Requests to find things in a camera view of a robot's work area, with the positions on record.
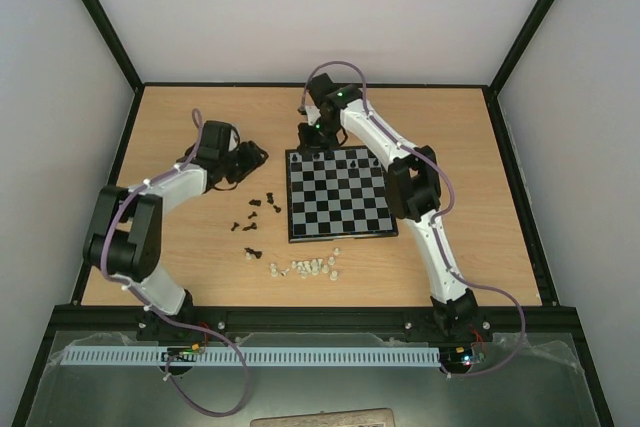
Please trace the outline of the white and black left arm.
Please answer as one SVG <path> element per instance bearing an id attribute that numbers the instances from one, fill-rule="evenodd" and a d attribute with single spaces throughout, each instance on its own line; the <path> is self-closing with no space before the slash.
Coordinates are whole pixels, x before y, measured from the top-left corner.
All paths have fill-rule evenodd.
<path id="1" fill-rule="evenodd" d="M 194 144 L 167 171 L 130 187 L 100 190 L 83 246 L 84 261 L 105 280 L 175 327 L 193 324 L 193 298 L 161 265 L 164 217 L 223 180 L 237 186 L 269 158 L 230 123 L 204 122 L 195 112 L 194 124 Z"/>

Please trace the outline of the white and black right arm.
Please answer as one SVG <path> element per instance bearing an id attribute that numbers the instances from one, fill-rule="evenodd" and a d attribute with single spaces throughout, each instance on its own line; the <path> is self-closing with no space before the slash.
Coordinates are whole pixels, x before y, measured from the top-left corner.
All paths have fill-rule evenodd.
<path id="1" fill-rule="evenodd" d="M 340 132 L 357 137 L 375 155 L 386 174 L 386 200 L 391 214 L 405 221 L 425 263 L 431 289 L 433 322 L 446 338 L 455 339 L 475 320 L 478 304 L 449 245 L 442 216 L 439 169 L 433 150 L 402 137 L 367 99 L 366 88 L 341 87 L 328 74 L 312 75 L 303 91 L 311 106 L 299 111 L 300 147 L 329 150 Z"/>

